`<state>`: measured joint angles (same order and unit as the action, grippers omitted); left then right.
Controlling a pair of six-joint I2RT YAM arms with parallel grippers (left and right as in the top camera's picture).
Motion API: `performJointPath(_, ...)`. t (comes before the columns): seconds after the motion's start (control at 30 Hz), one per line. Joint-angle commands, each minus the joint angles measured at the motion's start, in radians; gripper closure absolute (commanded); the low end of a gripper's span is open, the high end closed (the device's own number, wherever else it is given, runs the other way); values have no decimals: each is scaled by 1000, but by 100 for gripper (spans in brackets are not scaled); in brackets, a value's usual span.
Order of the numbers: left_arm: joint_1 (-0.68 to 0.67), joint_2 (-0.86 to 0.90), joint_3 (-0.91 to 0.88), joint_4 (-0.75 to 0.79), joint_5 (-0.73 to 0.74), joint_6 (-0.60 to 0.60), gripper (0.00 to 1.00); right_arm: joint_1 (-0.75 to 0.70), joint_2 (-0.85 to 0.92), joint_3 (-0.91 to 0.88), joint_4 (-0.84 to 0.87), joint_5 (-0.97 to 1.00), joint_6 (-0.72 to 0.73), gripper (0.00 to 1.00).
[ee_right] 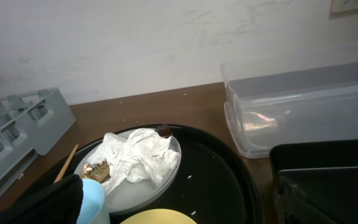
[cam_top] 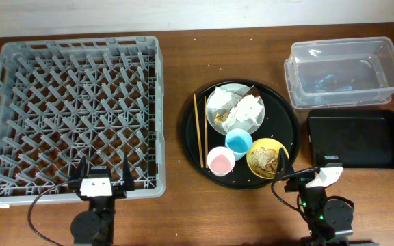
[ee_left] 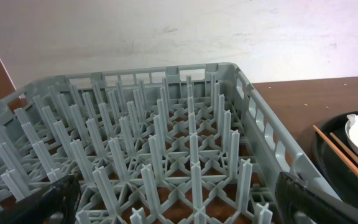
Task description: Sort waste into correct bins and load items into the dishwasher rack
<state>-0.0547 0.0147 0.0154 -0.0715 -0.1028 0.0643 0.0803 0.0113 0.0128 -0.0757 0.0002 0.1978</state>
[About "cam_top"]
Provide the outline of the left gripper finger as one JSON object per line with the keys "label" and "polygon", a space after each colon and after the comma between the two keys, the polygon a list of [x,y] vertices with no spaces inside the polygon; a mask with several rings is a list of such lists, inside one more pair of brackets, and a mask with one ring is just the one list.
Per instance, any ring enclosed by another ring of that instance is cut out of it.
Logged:
{"label": "left gripper finger", "polygon": [[131,175],[131,171],[129,168],[126,154],[124,154],[124,158],[123,158],[123,162],[122,162],[122,169],[123,169],[124,189],[126,191],[134,191],[135,190],[135,183],[134,183],[133,177]]}
{"label": "left gripper finger", "polygon": [[77,180],[86,175],[86,158],[82,157],[75,172],[71,174],[70,180]]}

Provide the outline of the rice and peanut shell scraps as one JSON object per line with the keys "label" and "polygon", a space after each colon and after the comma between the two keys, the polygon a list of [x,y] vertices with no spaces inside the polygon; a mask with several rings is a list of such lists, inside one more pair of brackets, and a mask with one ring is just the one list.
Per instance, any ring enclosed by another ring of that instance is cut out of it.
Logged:
{"label": "rice and peanut shell scraps", "polygon": [[261,176],[270,178],[276,173],[278,153],[273,149],[257,148],[250,155],[251,168]]}

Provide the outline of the yellow bowl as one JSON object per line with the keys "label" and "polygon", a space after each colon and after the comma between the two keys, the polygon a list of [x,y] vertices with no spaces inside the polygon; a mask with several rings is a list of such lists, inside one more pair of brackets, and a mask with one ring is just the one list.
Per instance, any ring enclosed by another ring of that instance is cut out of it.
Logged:
{"label": "yellow bowl", "polygon": [[246,154],[246,162],[256,176],[273,179],[280,163],[279,156],[283,152],[289,157],[287,149],[279,141],[271,138],[258,139]]}

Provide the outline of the blue plastic cup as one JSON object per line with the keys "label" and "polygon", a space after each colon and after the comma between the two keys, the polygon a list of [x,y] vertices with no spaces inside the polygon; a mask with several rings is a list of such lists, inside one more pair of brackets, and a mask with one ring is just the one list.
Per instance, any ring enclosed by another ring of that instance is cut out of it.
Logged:
{"label": "blue plastic cup", "polygon": [[225,146],[234,154],[236,161],[248,153],[252,144],[251,135],[240,128],[230,130],[225,137]]}

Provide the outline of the pink plastic cup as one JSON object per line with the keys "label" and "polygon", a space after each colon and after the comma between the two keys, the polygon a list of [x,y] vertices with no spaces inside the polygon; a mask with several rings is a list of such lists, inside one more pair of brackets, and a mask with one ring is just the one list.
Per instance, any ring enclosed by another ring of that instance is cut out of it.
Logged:
{"label": "pink plastic cup", "polygon": [[235,156],[226,147],[215,147],[207,155],[207,164],[210,171],[216,176],[225,176],[235,166]]}

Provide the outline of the white napkin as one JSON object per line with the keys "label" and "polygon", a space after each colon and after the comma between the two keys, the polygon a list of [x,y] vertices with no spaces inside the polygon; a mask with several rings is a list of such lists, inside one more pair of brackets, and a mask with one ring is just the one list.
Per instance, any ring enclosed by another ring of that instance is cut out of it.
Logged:
{"label": "white napkin", "polygon": [[252,122],[253,126],[259,126],[257,118],[264,111],[263,104],[259,102],[260,99],[261,95],[256,87],[249,88],[244,95],[216,87],[213,95],[207,101],[207,111],[213,111],[214,116],[216,111],[220,109],[228,109],[230,111],[227,120],[220,125],[216,125],[214,116],[212,117],[213,123],[225,132],[239,128],[239,126],[235,125],[248,120]]}

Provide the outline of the grey round plate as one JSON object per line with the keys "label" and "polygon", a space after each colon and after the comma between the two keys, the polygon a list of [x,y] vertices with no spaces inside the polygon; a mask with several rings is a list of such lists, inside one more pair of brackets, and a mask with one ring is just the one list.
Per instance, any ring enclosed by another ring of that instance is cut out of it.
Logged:
{"label": "grey round plate", "polygon": [[[225,85],[221,85],[221,86],[216,86],[216,87],[221,87],[222,89],[226,89],[230,92],[237,92],[239,95],[244,95],[249,88],[251,87],[255,87],[254,85],[249,87],[247,85],[243,85],[240,83],[228,83]],[[264,116],[265,116],[265,105],[263,103],[263,99],[261,98],[259,101],[261,104],[263,104],[264,106],[264,111],[258,116],[257,121],[258,123],[261,125],[263,120],[264,120]],[[213,117],[214,116],[214,112],[213,111],[207,111],[207,120],[209,122],[209,124],[219,133],[226,135],[227,132],[223,131],[222,128],[220,128],[219,126],[216,126],[213,123]],[[239,124],[236,124],[235,126],[239,126],[240,129],[243,129],[245,131],[247,131],[248,133],[252,134],[253,132],[255,132],[255,130],[257,130],[259,126],[253,126],[251,121],[246,121],[246,122],[240,122]]]}

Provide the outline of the wooden chopstick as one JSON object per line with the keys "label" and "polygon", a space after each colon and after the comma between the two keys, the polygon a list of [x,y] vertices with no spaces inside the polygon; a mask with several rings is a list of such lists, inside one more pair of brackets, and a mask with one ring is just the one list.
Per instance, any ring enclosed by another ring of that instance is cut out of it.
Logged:
{"label": "wooden chopstick", "polygon": [[196,134],[198,140],[198,152],[199,152],[199,159],[200,159],[200,168],[204,168],[204,160],[202,155],[202,142],[201,142],[201,134],[200,134],[200,124],[199,124],[199,117],[198,117],[198,105],[196,100],[196,95],[193,94],[194,100],[194,115],[195,115],[195,123],[196,123]]}
{"label": "wooden chopstick", "polygon": [[208,133],[207,133],[207,97],[204,96],[204,136],[205,136],[205,168],[208,169]]}

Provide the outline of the gold brown snack wrapper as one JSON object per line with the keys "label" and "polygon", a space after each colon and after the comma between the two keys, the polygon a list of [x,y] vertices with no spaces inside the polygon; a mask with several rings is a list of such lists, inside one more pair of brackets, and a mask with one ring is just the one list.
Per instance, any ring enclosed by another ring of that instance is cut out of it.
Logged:
{"label": "gold brown snack wrapper", "polygon": [[227,120],[229,117],[230,111],[228,109],[220,109],[219,111],[216,111],[215,116],[214,116],[214,123],[216,125],[220,125],[223,122]]}

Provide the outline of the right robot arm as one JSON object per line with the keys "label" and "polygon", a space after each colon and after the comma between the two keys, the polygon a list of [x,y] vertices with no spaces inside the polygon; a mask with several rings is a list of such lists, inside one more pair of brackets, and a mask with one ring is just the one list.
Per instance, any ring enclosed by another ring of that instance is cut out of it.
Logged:
{"label": "right robot arm", "polygon": [[[343,164],[335,155],[315,152],[318,166],[294,170],[289,157],[281,148],[278,154],[276,175],[271,183],[273,195],[285,206],[300,214],[307,223],[309,236],[300,239],[301,245],[375,245],[373,241],[350,241],[353,235],[355,205],[341,196],[326,195],[343,172]],[[277,194],[274,185],[284,181],[285,192],[296,192],[296,205],[291,205]]]}

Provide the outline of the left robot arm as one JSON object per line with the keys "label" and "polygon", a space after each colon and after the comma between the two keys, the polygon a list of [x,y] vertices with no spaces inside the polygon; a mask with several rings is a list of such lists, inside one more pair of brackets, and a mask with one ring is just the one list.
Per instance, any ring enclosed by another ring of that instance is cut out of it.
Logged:
{"label": "left robot arm", "polygon": [[89,203],[87,211],[79,213],[70,226],[75,245],[112,245],[114,238],[115,201],[127,198],[135,189],[128,161],[122,161],[123,184],[111,183],[107,166],[89,167],[82,158],[70,176],[69,188]]}

